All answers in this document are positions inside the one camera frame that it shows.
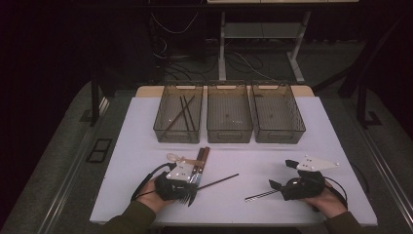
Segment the white table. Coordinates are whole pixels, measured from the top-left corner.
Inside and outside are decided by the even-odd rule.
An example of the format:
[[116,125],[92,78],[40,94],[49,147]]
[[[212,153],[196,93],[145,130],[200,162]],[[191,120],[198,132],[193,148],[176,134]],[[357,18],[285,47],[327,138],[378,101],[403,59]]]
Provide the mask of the white table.
[[210,147],[200,186],[240,174],[201,190],[191,207],[175,202],[157,214],[154,226],[302,226],[320,223],[321,214],[300,201],[285,201],[280,193],[246,203],[244,198],[272,190],[268,179],[286,184],[297,177],[286,159],[305,155],[339,162],[338,169],[322,172],[340,182],[349,197],[349,210],[362,225],[377,225],[374,214],[340,145],[318,97],[297,97],[307,131],[298,144],[259,144],[252,135],[246,144],[207,143],[207,100],[203,102],[199,144],[159,143],[152,130],[159,97],[131,101],[105,178],[96,199],[91,222],[104,223],[128,206],[135,188],[174,153],[195,159],[200,147]]

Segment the wire mesh bin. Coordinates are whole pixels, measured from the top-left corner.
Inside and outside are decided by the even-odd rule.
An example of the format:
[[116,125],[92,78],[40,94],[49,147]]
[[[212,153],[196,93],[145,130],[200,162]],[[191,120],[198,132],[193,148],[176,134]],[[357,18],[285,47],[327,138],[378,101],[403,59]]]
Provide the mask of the wire mesh bin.
[[158,142],[200,142],[203,91],[202,81],[175,81],[165,85],[153,128]]
[[253,128],[245,81],[208,82],[206,129],[209,143],[249,143]]
[[298,143],[306,131],[286,82],[252,81],[250,103],[256,142]]

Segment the hand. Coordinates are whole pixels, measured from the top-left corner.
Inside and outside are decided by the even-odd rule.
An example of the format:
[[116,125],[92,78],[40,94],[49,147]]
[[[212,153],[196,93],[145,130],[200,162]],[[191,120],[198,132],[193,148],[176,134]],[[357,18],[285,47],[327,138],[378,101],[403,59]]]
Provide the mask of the hand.
[[327,188],[324,188],[320,195],[301,199],[301,201],[316,207],[327,218],[335,217],[347,211],[346,207],[340,202],[338,197]]
[[[148,193],[155,190],[155,178],[152,178],[148,183],[143,186],[139,194]],[[142,196],[139,196],[136,201],[143,203],[149,207],[155,214],[165,206],[172,204],[174,200],[164,201],[156,192],[151,192]]]

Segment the sleeve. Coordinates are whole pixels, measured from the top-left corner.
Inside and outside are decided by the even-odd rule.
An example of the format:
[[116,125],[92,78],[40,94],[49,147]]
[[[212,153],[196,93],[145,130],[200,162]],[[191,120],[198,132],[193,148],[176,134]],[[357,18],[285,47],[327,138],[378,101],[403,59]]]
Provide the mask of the sleeve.
[[367,234],[350,212],[346,212],[328,219],[325,226],[330,234]]
[[155,220],[155,213],[140,202],[131,202],[122,215],[115,216],[101,228],[100,234],[143,234]]

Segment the wire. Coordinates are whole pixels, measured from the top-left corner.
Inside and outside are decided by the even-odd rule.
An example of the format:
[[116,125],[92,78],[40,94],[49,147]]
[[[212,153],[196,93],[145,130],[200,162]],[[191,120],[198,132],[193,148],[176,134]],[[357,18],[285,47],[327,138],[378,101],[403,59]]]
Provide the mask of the wire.
[[175,76],[175,75],[174,75],[173,73],[171,73],[171,72],[165,71],[165,73],[168,74],[168,75],[170,75],[170,76],[172,76],[173,78],[175,78],[175,80],[180,80],[179,77]]
[[166,57],[159,56],[159,55],[157,55],[157,54],[155,54],[155,53],[153,53],[153,54],[154,54],[155,57],[157,57],[157,58],[159,58],[159,59],[167,59]]
[[184,67],[183,65],[180,65],[180,64],[178,64],[178,63],[174,63],[174,64],[172,64],[172,65],[179,66],[179,67],[181,67],[182,69],[186,70],[186,71],[189,72],[189,73],[197,74],[197,75],[202,75],[202,74],[209,73],[209,72],[215,67],[215,65],[216,65],[216,59],[215,59],[215,62],[213,63],[213,65],[212,65],[212,68],[210,68],[210,69],[208,69],[208,70],[206,70],[206,71],[200,71],[200,72],[191,71],[191,70],[189,70],[188,68],[186,68],[186,67]]
[[163,53],[163,52],[165,52],[165,51],[167,50],[168,44],[167,44],[167,42],[164,40],[164,38],[160,37],[159,39],[161,39],[161,40],[165,43],[165,47],[164,47],[164,49],[161,51],[161,53]]
[[207,78],[204,76],[204,73],[191,71],[191,70],[189,70],[188,68],[186,68],[186,67],[184,67],[184,66],[182,66],[182,65],[179,65],[179,64],[177,64],[177,63],[171,64],[171,65],[179,66],[179,67],[181,67],[182,69],[184,69],[184,70],[185,70],[186,72],[188,72],[188,73],[200,75],[200,76],[203,77],[205,80],[207,79]]
[[[227,47],[232,41],[233,41],[233,39],[231,39],[231,41],[228,42],[228,43],[225,45],[225,47]],[[280,49],[280,48],[283,48],[283,47],[286,47],[286,46],[290,46],[290,45],[293,44],[292,42],[285,42],[285,41],[283,41],[282,39],[279,39],[278,41],[283,42],[283,44],[282,44],[282,45],[271,46],[270,48],[267,48],[267,49],[264,49],[264,50],[260,50],[260,49],[255,49],[255,50],[254,50],[254,49],[252,49],[252,47],[251,47],[251,48],[248,47],[248,45],[250,45],[250,44],[252,44],[252,43],[244,43],[244,44],[242,45],[243,54],[257,54],[257,53],[263,54],[263,53],[271,53],[273,50]],[[236,48],[236,47],[234,46],[233,43],[232,43],[230,46],[231,46],[231,49],[230,49],[230,50],[232,50],[232,51],[236,51],[236,50],[238,49],[238,48]]]
[[146,178],[139,184],[139,186],[137,186],[136,190],[134,190],[133,194],[131,195],[131,201],[136,200],[136,198],[139,196],[139,192],[140,190],[143,188],[143,186],[145,186],[145,184],[153,177],[153,175],[160,170],[163,167],[169,167],[169,169],[172,171],[172,169],[174,167],[176,167],[175,163],[165,163],[161,166],[159,166],[158,168],[156,168],[154,171],[152,171],[152,173],[148,174],[146,176]]
[[332,179],[332,178],[330,178],[330,177],[324,177],[324,178],[326,178],[326,179],[328,179],[328,180],[333,181],[335,184],[337,184],[337,185],[341,188],[341,190],[343,190],[343,193],[344,193],[344,199],[345,199],[345,200],[346,200],[346,202],[347,202],[347,192],[346,192],[346,190],[344,189],[344,187],[343,187],[343,186],[341,186],[341,184],[340,184],[339,182],[337,182],[336,180],[334,180],[334,179]]
[[239,72],[241,72],[241,73],[244,73],[244,74],[250,74],[250,73],[252,73],[253,71],[252,70],[248,70],[248,71],[243,71],[243,70],[240,70],[240,69],[238,69],[234,64],[232,64],[232,62],[235,62],[232,58],[230,58],[230,57],[226,57],[225,58],[225,61],[226,61],[226,63],[228,63],[228,65],[230,65],[234,70],[236,70],[236,71],[239,71]]
[[149,194],[149,193],[153,193],[153,192],[157,192],[158,190],[152,190],[152,191],[150,191],[150,192],[146,192],[146,193],[141,193],[141,194],[139,194],[139,195],[137,195],[136,197],[134,197],[134,199],[136,200],[138,197],[141,197],[141,196],[143,196],[143,195],[146,195],[146,194]]
[[270,79],[270,80],[275,80],[275,79],[273,79],[273,78],[271,78],[271,77],[269,77],[269,76],[266,76],[266,75],[262,74],[261,72],[255,70],[255,68],[254,68],[242,55],[240,55],[240,54],[238,54],[238,53],[236,53],[236,52],[233,52],[233,53],[234,53],[235,55],[239,56],[243,61],[245,61],[245,63],[249,66],[249,68],[251,68],[251,70],[253,70],[253,71],[254,71],[255,73],[257,73],[258,75],[260,75],[260,76],[262,76],[262,77],[265,77],[265,78],[267,78],[267,79]]
[[199,14],[199,13],[197,12],[197,13],[194,15],[194,17],[193,17],[192,20],[188,23],[188,25],[185,27],[185,29],[183,29],[183,30],[181,30],[181,31],[172,31],[172,30],[164,27],[160,22],[158,22],[158,20],[157,20],[156,17],[154,16],[154,14],[151,12],[151,16],[152,16],[152,19],[154,20],[154,22],[155,22],[157,25],[159,25],[159,26],[160,26],[163,30],[165,30],[166,32],[172,33],[172,34],[181,34],[181,33],[186,32],[186,31],[188,30],[188,28],[192,25],[192,23],[195,21],[195,19],[197,18],[198,14]]
[[192,78],[185,72],[185,71],[183,71],[183,70],[180,70],[180,69],[178,69],[178,68],[175,68],[175,67],[171,67],[171,66],[168,66],[168,68],[170,68],[170,69],[172,69],[172,70],[176,70],[176,71],[178,71],[178,72],[180,72],[180,73],[182,73],[182,74],[184,74],[187,78],[188,78],[188,80],[190,80],[190,81],[192,81]]
[[[232,53],[232,54],[234,54],[234,55],[236,55],[236,56],[238,56],[238,57],[241,56],[241,54],[237,54],[236,52],[232,52],[232,51],[228,51],[228,53]],[[261,69],[262,67],[264,67],[264,62],[262,61],[261,58],[259,58],[259,57],[256,56],[256,55],[254,55],[253,57],[254,57],[256,60],[258,60],[258,62],[259,62],[259,65],[258,65],[258,66],[252,65],[251,62],[248,62],[248,63],[245,65],[245,58],[244,58],[243,62],[238,62],[238,61],[235,61],[235,60],[233,60],[233,59],[232,59],[232,61],[233,61],[234,63],[238,64],[238,65],[245,66],[245,67],[248,67],[248,68],[253,67],[254,69]]]

